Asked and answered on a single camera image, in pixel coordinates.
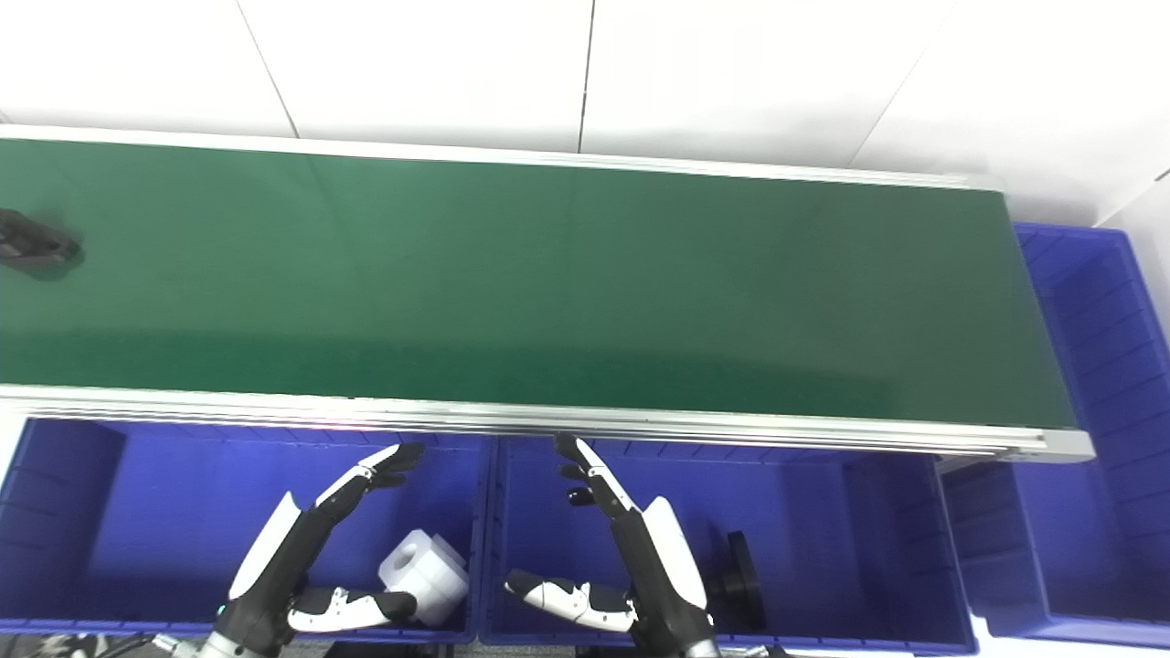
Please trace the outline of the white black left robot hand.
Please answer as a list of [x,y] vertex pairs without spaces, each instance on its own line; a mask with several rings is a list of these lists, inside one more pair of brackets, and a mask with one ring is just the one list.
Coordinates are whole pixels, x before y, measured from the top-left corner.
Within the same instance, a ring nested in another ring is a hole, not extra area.
[[359,630],[412,616],[418,601],[410,592],[314,589],[305,583],[335,526],[369,492],[405,484],[405,474],[424,453],[420,443],[385,447],[356,462],[307,509],[285,493],[239,566],[200,657],[277,657],[298,632]]

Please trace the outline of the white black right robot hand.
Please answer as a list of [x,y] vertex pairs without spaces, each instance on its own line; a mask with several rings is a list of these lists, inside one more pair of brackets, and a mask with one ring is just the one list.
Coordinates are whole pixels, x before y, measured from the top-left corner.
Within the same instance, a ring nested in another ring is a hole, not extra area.
[[718,635],[707,612],[706,583],[672,503],[655,496],[640,507],[610,465],[578,436],[556,433],[553,446],[565,459],[560,475],[581,484],[569,492],[569,499],[597,505],[610,519],[629,587],[621,591],[511,569],[503,589],[562,621],[626,633],[648,657],[720,657]]

